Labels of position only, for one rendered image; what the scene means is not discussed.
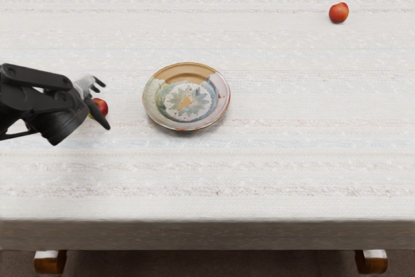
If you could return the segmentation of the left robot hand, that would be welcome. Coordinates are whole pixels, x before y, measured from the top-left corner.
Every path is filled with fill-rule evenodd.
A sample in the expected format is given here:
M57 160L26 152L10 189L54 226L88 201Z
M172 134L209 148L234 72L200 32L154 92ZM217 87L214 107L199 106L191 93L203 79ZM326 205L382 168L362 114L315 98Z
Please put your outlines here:
M106 118L104 117L103 113L100 111L98 106L93 102L91 91L95 93L100 93L100 89L98 89L95 84L97 84L100 88L105 88L106 85L97 77L92 75L86 75L79 80L76 80L73 83L74 88L79 92L80 98L84 102L84 104L88 107L89 113L91 116L98 122L104 129L110 130L110 124L107 122Z

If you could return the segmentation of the patterned ceramic plate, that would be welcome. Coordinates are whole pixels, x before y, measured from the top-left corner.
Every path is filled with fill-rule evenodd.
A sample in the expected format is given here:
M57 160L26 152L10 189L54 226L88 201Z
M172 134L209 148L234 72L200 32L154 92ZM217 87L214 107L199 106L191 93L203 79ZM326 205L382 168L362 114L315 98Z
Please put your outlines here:
M213 125L226 113L230 99L226 79L216 69L194 62L172 64L155 72L142 95L151 120L176 131Z

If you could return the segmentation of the red apple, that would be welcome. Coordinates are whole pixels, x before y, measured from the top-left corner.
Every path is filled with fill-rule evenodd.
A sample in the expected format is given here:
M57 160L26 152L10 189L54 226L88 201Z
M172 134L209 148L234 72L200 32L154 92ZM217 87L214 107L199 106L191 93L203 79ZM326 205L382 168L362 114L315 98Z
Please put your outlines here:
M105 120L108 114L108 105L106 101L100 98L85 98L85 102L89 109L88 117L95 120Z
M332 5L329 9L329 19L332 23L340 24L347 20L349 7L345 2Z

